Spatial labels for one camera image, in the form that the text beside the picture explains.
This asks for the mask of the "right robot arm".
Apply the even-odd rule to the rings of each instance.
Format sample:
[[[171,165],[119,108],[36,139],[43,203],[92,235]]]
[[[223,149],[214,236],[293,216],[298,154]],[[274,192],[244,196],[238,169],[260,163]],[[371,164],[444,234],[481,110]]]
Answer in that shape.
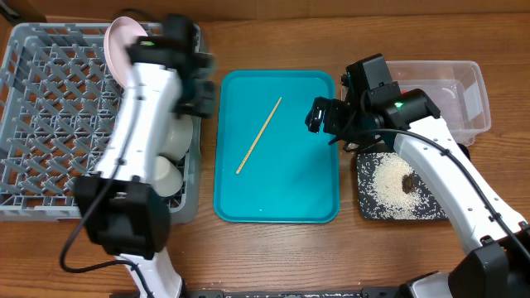
[[[315,98],[305,124],[358,149],[384,142],[421,177],[465,252],[449,273],[432,272],[395,289],[396,297],[527,297],[529,222],[489,186],[421,89],[401,91],[384,56],[346,68],[343,100]]]

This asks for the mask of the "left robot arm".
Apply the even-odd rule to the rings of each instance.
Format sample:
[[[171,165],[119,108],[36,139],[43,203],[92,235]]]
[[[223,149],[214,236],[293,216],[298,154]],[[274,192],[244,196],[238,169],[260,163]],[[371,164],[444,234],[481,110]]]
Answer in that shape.
[[[141,297],[181,297],[184,282],[166,249],[166,201],[183,185],[176,162],[190,149],[194,120],[212,115],[214,58],[200,28],[179,14],[155,36],[130,17],[116,18],[104,58],[123,97],[103,155],[74,182],[78,230],[129,270]]]

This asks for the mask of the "wooden chopstick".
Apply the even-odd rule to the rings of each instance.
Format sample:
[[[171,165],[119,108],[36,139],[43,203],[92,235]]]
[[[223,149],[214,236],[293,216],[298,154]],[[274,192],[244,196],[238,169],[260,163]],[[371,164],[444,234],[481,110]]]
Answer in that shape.
[[[244,156],[243,160],[241,161],[241,163],[239,164],[235,174],[236,175],[239,175],[240,172],[242,171],[242,169],[244,168],[244,166],[246,165],[247,161],[248,161],[248,158],[252,155],[253,151],[254,151],[254,148],[256,147],[256,145],[258,144],[259,140],[261,139],[264,131],[266,130],[267,126],[269,125],[269,123],[271,122],[272,120],[272,117],[274,116],[275,112],[277,111],[278,109],[278,106],[280,105],[280,103],[282,102],[282,97],[280,97],[278,99],[278,101],[276,102],[276,104],[274,105],[272,111],[268,114],[267,116],[267,119],[266,121],[264,122],[264,124],[261,126],[259,132],[258,132],[258,135],[254,138],[253,140],[253,143],[252,145],[250,146],[250,148],[248,149],[246,155]]]

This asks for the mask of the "grey-green bowl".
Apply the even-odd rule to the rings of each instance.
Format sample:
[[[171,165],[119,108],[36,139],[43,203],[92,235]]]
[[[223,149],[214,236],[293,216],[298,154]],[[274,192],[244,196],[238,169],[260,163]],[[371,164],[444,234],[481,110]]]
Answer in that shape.
[[[159,154],[173,161],[179,161],[187,153],[192,136],[193,122],[190,115],[176,118],[170,116],[166,126],[166,138]]]

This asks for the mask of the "brown mushroom piece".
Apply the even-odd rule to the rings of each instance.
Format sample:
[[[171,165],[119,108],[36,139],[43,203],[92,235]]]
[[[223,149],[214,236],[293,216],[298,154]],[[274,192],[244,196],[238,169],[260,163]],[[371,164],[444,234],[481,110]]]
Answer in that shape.
[[[413,174],[402,177],[402,191],[405,194],[411,194],[416,191],[415,176]]]

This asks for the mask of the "pale green cup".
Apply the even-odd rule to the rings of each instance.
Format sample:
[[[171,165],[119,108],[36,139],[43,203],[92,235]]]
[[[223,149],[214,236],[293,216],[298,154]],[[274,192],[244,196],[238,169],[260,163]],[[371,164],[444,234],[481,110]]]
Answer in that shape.
[[[183,185],[181,172],[164,156],[155,159],[153,189],[161,197],[170,197],[179,192]]]

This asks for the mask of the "large pink plate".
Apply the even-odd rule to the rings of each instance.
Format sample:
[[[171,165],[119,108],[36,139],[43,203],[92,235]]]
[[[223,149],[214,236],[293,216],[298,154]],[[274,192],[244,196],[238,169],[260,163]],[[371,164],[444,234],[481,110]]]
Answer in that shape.
[[[138,37],[147,36],[140,23],[130,17],[118,17],[107,28],[104,35],[104,57],[114,80],[127,87],[128,73],[132,69],[126,48]]]

